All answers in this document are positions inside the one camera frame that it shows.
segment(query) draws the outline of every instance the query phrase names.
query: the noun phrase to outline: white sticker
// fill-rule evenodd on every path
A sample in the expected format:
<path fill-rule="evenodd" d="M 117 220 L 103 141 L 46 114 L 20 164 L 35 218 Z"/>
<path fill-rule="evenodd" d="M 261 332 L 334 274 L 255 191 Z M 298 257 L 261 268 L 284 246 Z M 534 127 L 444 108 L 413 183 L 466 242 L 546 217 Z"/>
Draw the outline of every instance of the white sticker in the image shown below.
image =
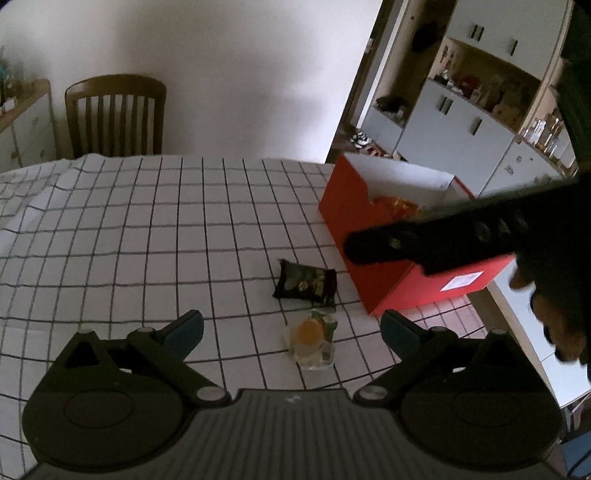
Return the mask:
<path fill-rule="evenodd" d="M 453 290 L 454 288 L 461 288 L 467 287 L 469 284 L 474 282 L 478 277 L 480 277 L 484 272 L 474 272 L 469 273 L 468 275 L 459 275 L 457 277 L 453 277 L 450 282 L 441 289 L 441 291 Z"/>

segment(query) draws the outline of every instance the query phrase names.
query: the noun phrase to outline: chair backrest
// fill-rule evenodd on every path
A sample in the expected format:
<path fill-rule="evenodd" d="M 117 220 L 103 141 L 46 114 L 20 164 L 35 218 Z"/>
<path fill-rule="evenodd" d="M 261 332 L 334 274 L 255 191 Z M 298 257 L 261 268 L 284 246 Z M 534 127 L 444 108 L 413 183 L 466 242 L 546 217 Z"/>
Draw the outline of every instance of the chair backrest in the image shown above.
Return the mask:
<path fill-rule="evenodd" d="M 162 82 L 142 75 L 104 75 L 75 83 L 65 97 L 75 158 L 86 153 L 108 157 L 162 153 L 166 102 Z"/>

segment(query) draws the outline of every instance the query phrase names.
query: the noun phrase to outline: black snack bag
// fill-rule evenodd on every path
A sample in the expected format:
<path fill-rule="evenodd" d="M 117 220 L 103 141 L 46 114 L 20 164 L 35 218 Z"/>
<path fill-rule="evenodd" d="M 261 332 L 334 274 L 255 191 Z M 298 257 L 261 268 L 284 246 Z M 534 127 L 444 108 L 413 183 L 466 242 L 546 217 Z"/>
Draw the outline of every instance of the black snack bag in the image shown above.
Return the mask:
<path fill-rule="evenodd" d="M 298 265 L 279 260 L 281 275 L 273 296 L 276 299 L 300 299 L 335 307 L 336 270 Z"/>

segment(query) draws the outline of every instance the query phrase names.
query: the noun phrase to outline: white grid tablecloth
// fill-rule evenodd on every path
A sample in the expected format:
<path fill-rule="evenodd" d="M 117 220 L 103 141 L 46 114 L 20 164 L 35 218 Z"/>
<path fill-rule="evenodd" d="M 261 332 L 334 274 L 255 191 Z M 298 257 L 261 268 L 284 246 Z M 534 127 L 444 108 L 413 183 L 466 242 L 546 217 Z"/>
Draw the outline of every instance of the white grid tablecloth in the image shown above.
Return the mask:
<path fill-rule="evenodd" d="M 233 395 L 355 391 L 394 364 L 318 212 L 331 172 L 293 161 L 88 155 L 0 175 L 0 477 L 34 464 L 22 408 L 82 326 L 124 338 L 199 309 L 204 338 L 186 361 Z M 338 272 L 332 369 L 301 371 L 285 350 L 284 326 L 311 304 L 271 296 L 280 258 Z M 408 315 L 482 335 L 467 300 L 434 307 Z"/>

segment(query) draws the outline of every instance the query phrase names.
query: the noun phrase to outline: cabinet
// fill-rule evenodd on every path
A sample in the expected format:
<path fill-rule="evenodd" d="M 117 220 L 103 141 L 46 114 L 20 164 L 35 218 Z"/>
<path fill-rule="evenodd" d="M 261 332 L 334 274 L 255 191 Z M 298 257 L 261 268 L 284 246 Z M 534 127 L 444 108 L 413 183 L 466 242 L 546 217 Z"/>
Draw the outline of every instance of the cabinet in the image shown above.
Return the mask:
<path fill-rule="evenodd" d="M 362 130 L 388 154 L 394 152 L 402 134 L 402 128 L 375 107 L 369 108 Z"/>
<path fill-rule="evenodd" d="M 0 172 L 55 159 L 49 81 L 38 80 L 29 97 L 0 116 Z"/>
<path fill-rule="evenodd" d="M 488 113 L 428 80 L 397 150 L 410 163 L 456 175 L 478 196 L 513 137 Z"/>
<path fill-rule="evenodd" d="M 566 11 L 567 0 L 458 0 L 446 35 L 541 79 Z"/>
<path fill-rule="evenodd" d="M 562 178 L 563 176 L 535 148 L 525 142 L 513 142 L 482 191 L 482 195 L 516 190 Z"/>

